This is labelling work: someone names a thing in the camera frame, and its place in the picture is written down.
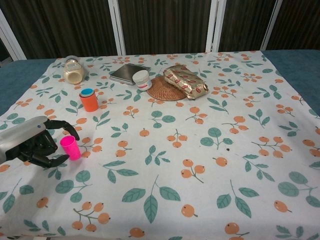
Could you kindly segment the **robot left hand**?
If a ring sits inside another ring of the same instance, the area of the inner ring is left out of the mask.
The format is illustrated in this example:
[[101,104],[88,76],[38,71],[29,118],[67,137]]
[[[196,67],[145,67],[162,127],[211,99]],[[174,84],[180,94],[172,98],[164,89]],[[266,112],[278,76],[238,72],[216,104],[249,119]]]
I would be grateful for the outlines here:
[[70,157],[68,154],[56,159],[48,158],[58,149],[49,133],[55,129],[64,129],[76,141],[80,139],[75,128],[65,120],[36,116],[0,133],[0,163],[16,158],[42,168],[54,168],[64,163]]

